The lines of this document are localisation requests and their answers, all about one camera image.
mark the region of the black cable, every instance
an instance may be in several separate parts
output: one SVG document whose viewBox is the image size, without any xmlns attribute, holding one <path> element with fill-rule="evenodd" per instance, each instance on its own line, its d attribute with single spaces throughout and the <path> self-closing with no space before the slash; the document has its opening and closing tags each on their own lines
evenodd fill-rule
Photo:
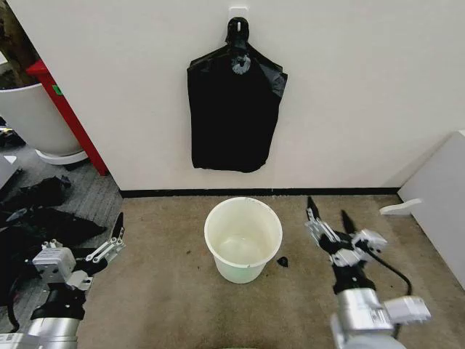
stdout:
<svg viewBox="0 0 465 349">
<path fill-rule="evenodd" d="M 9 288 L 8 292 L 8 303 L 7 303 L 7 312 L 8 312 L 8 320 L 13 325 L 12 330 L 9 333 L 15 333 L 18 329 L 20 329 L 20 323 L 17 322 L 15 316 L 15 300 L 13 299 L 17 284 L 20 280 L 21 274 L 13 281 L 13 284 Z"/>
<path fill-rule="evenodd" d="M 400 271 L 398 271 L 396 268 L 394 268 L 393 266 L 391 266 L 390 264 L 388 264 L 387 262 L 385 262 L 383 259 L 381 259 L 380 257 L 378 257 L 376 254 L 374 254 L 372 251 L 370 251 L 369 249 L 366 249 L 366 253 L 368 253 L 370 256 L 372 256 L 372 258 L 377 261 L 379 264 L 383 265 L 384 267 L 388 268 L 390 271 L 392 271 L 393 273 L 397 274 L 403 281 L 405 281 L 405 283 L 407 284 L 407 292 L 405 293 L 405 295 L 407 296 L 411 296 L 412 293 L 413 293 L 413 287 L 412 287 L 412 283 L 411 281 L 408 279 L 407 276 L 405 276 L 404 274 L 402 274 Z M 400 328 L 402 327 L 401 324 L 396 324 L 395 327 L 394 327 L 394 333 L 392 334 L 392 336 L 397 339 L 399 337 L 399 333 L 400 333 Z"/>
</svg>

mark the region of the bucket rim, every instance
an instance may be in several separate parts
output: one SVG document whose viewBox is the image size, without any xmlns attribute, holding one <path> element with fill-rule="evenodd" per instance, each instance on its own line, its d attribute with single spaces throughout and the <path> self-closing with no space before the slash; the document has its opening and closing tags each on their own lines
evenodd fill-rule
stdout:
<svg viewBox="0 0 465 349">
<path fill-rule="evenodd" d="M 259 262 L 255 262 L 255 263 L 252 263 L 252 264 L 238 264 L 238 263 L 234 263 L 234 262 L 230 262 L 229 260 L 226 260 L 225 258 L 221 257 L 215 251 L 215 249 L 211 245 L 209 239 L 207 238 L 207 226 L 209 225 L 209 221 L 210 221 L 210 218 L 213 215 L 213 213 L 215 213 L 215 211 L 217 211 L 219 208 L 221 208 L 221 206 L 223 206 L 225 204 L 229 204 L 231 201 L 240 201 L 240 200 L 250 200 L 250 201 L 255 201 L 256 203 L 260 204 L 260 206 L 264 207 L 265 209 L 267 209 L 271 213 L 271 215 L 273 216 L 273 218 L 275 219 L 275 221 L 279 225 L 279 237 L 278 237 L 279 240 L 278 240 L 278 243 L 276 244 L 276 247 L 273 249 L 273 251 L 270 253 L 270 255 L 268 257 L 260 260 Z M 222 261 L 224 264 L 229 265 L 231 267 L 248 269 L 248 268 L 255 268 L 255 267 L 258 267 L 260 265 L 264 265 L 264 264 L 268 263 L 278 253 L 278 250 L 281 247 L 281 243 L 283 242 L 283 226 L 281 225 L 281 221 L 279 220 L 279 217 L 276 214 L 276 212 L 273 211 L 272 208 L 269 207 L 268 205 L 266 205 L 264 202 L 261 202 L 260 200 L 257 200 L 256 198 L 248 198 L 248 197 L 245 197 L 245 196 L 238 196 L 238 197 L 229 198 L 227 200 L 224 200 L 224 201 L 220 202 L 219 204 L 217 204 L 210 211 L 209 215 L 207 216 L 207 218 L 205 220 L 205 225 L 203 226 L 203 237 L 205 238 L 205 242 L 206 242 L 207 247 L 209 248 L 209 251 L 213 254 L 213 256 L 215 258 L 217 258 L 218 260 Z"/>
</svg>

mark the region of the black garbage bag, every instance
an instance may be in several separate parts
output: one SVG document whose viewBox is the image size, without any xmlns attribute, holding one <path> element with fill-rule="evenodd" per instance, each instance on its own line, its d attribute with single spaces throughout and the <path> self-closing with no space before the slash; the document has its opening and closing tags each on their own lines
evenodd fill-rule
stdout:
<svg viewBox="0 0 465 349">
<path fill-rule="evenodd" d="M 247 40 L 247 21 L 235 17 L 227 45 L 187 69 L 196 168 L 252 172 L 268 158 L 288 76 Z"/>
<path fill-rule="evenodd" d="M 23 207 L 58 206 L 65 200 L 65 190 L 71 186 L 66 176 L 50 177 L 31 187 L 20 188 L 11 197 L 0 203 L 0 210 L 10 214 Z"/>
<path fill-rule="evenodd" d="M 57 239 L 64 246 L 75 246 L 103 233 L 106 228 L 72 213 L 49 207 L 20 209 L 7 219 L 7 224 L 26 229 L 41 241 Z"/>
</svg>

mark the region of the white wall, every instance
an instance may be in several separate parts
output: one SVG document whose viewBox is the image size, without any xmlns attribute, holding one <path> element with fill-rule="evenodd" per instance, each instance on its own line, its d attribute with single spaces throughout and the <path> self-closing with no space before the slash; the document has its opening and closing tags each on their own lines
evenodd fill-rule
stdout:
<svg viewBox="0 0 465 349">
<path fill-rule="evenodd" d="M 463 0 L 8 0 L 123 190 L 398 186 L 465 127 Z M 267 164 L 193 169 L 185 69 L 227 8 L 289 74 Z"/>
</svg>

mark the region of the white planter pot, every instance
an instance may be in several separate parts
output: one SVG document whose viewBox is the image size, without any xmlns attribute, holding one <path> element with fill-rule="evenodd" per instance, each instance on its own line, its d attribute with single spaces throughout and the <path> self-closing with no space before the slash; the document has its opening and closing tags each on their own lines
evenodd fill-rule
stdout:
<svg viewBox="0 0 465 349">
<path fill-rule="evenodd" d="M 53 161 L 55 164 L 71 164 L 86 158 L 42 84 L 0 90 L 0 115 L 45 162 L 51 161 L 41 154 L 53 159 L 71 156 L 71 161 Z M 84 157 L 72 157 L 77 153 L 83 153 Z"/>
</svg>

